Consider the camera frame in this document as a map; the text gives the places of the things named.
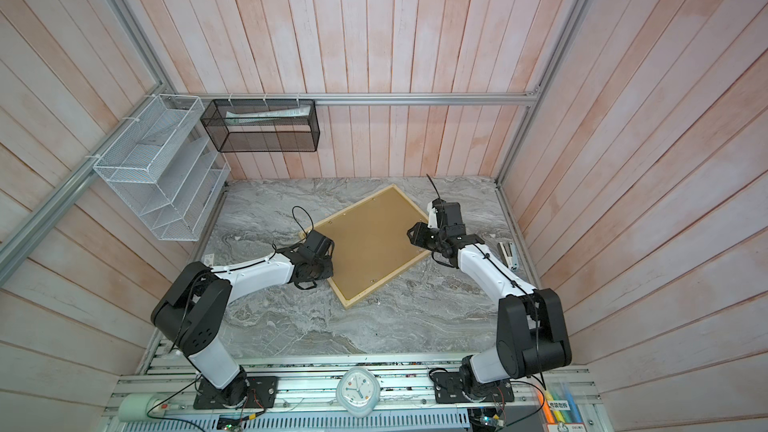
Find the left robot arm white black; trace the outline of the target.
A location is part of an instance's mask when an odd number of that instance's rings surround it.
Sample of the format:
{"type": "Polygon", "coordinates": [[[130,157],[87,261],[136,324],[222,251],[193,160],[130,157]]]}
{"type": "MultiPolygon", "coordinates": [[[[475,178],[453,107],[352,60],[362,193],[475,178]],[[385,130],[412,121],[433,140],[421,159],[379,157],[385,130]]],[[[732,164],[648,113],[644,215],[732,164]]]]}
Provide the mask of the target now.
{"type": "Polygon", "coordinates": [[[244,368],[226,350],[219,330],[227,307],[241,297],[292,284],[310,290],[333,276],[334,242],[316,230],[297,243],[251,261],[209,267],[185,266],[151,314],[151,322],[202,376],[206,391],[225,408],[240,407],[248,396],[244,368]]]}

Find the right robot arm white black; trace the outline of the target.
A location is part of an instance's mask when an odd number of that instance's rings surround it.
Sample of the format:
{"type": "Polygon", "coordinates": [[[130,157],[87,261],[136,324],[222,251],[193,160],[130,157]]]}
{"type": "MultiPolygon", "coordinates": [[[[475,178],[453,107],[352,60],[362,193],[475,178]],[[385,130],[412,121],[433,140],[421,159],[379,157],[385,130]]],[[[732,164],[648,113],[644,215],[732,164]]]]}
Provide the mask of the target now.
{"type": "Polygon", "coordinates": [[[464,394],[484,398],[508,379],[533,377],[571,364],[572,350],[557,293],[524,281],[480,236],[468,234],[459,203],[432,200],[428,221],[416,223],[407,236],[439,264],[469,276],[497,302],[495,345],[462,360],[459,377],[464,394]]]}

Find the white stapler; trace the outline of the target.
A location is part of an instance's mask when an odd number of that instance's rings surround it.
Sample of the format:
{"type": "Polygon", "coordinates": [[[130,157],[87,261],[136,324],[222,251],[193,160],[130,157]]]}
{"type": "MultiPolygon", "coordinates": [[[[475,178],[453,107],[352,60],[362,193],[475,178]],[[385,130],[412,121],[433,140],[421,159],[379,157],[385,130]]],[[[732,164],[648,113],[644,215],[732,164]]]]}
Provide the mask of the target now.
{"type": "Polygon", "coordinates": [[[513,272],[520,267],[519,254],[513,242],[499,242],[498,249],[506,266],[513,272]]]}

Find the small white box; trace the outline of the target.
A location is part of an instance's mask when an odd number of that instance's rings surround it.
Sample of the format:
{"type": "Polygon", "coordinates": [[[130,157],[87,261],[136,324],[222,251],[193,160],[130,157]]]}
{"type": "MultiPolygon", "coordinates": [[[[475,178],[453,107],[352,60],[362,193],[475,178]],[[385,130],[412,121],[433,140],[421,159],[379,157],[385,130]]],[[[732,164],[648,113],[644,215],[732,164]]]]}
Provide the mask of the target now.
{"type": "Polygon", "coordinates": [[[214,265],[214,261],[215,261],[215,255],[214,255],[213,253],[211,253],[211,254],[205,254],[205,255],[203,256],[203,263],[204,263],[204,264],[205,264],[207,267],[212,267],[212,266],[214,265]]]}

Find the white round timer clock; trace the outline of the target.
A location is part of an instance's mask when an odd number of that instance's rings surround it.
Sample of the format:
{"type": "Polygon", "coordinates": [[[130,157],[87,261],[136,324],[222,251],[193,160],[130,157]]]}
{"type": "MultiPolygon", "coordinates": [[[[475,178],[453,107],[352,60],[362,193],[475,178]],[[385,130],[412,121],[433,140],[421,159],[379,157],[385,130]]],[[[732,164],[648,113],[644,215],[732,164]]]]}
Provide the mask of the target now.
{"type": "Polygon", "coordinates": [[[373,373],[362,367],[349,369],[336,387],[337,402],[354,417],[370,415],[380,399],[381,386],[373,373]]]}

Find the paper in black basket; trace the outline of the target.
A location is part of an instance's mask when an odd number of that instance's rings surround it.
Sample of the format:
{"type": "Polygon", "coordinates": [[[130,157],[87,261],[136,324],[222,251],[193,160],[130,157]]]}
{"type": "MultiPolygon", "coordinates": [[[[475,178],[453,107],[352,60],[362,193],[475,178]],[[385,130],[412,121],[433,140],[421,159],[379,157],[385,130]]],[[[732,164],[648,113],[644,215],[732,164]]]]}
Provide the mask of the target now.
{"type": "Polygon", "coordinates": [[[229,126],[293,126],[307,121],[311,111],[310,106],[254,112],[227,111],[224,120],[229,126]]]}

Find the coloured markers tray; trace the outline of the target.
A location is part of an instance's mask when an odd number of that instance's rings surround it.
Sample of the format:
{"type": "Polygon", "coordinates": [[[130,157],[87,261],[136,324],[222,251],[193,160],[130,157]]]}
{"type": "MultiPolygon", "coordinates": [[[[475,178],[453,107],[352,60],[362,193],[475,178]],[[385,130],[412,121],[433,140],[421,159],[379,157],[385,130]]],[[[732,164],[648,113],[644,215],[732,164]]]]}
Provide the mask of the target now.
{"type": "Polygon", "coordinates": [[[566,382],[555,382],[539,393],[544,431],[589,431],[591,420],[566,382]]]}

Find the pale green emergency button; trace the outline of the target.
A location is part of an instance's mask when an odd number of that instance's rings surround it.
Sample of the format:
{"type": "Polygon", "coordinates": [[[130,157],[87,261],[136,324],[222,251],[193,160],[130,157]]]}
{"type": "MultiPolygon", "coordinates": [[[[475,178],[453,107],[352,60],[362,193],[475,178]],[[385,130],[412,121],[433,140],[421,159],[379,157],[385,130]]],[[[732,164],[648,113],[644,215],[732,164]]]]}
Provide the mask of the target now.
{"type": "Polygon", "coordinates": [[[143,422],[163,419],[167,405],[161,398],[151,393],[127,395],[118,408],[118,420],[121,422],[143,422]]]}

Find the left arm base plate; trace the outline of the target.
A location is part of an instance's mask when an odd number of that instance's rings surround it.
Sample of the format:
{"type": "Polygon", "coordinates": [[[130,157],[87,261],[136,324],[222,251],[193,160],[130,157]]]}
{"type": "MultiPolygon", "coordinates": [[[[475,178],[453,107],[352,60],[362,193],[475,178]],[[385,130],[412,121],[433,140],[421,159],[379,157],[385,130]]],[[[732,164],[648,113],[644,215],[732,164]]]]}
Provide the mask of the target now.
{"type": "Polygon", "coordinates": [[[274,406],[278,378],[276,376],[237,376],[223,389],[217,389],[206,378],[200,380],[194,410],[257,408],[274,406]]]}

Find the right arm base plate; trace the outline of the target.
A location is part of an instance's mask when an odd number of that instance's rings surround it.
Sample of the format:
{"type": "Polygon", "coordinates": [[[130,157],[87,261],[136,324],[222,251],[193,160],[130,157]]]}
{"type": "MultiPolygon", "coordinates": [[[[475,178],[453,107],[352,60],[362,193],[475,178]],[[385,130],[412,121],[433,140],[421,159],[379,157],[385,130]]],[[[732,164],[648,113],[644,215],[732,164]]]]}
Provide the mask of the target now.
{"type": "Polygon", "coordinates": [[[443,368],[430,369],[428,377],[439,404],[493,402],[504,405],[515,401],[513,389],[507,382],[481,384],[475,382],[469,372],[449,372],[443,368]]]}

